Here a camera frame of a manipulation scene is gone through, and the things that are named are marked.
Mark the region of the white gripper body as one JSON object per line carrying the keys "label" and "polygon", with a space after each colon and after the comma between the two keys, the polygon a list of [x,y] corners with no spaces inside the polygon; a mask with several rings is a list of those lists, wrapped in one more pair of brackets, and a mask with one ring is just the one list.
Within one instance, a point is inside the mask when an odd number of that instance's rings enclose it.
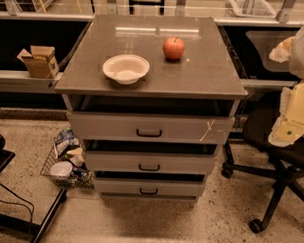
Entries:
{"label": "white gripper body", "polygon": [[279,112],[282,122],[304,128],[304,81],[294,88],[282,88]]}

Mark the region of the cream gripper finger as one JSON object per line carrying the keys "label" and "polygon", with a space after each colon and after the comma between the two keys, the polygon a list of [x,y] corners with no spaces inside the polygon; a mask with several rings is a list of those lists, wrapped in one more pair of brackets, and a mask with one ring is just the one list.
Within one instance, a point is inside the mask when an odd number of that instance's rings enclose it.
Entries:
{"label": "cream gripper finger", "polygon": [[276,147],[286,147],[294,144],[304,134],[304,125],[294,121],[278,118],[267,138]]}

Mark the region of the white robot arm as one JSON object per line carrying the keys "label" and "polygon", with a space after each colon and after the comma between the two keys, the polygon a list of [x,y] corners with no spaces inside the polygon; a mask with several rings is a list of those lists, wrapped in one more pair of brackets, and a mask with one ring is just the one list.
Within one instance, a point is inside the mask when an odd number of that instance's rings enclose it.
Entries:
{"label": "white robot arm", "polygon": [[291,74],[301,80],[294,88],[282,88],[280,115],[268,137],[273,146],[285,147],[304,135],[304,25],[296,35],[275,47],[269,58],[279,63],[288,62]]}

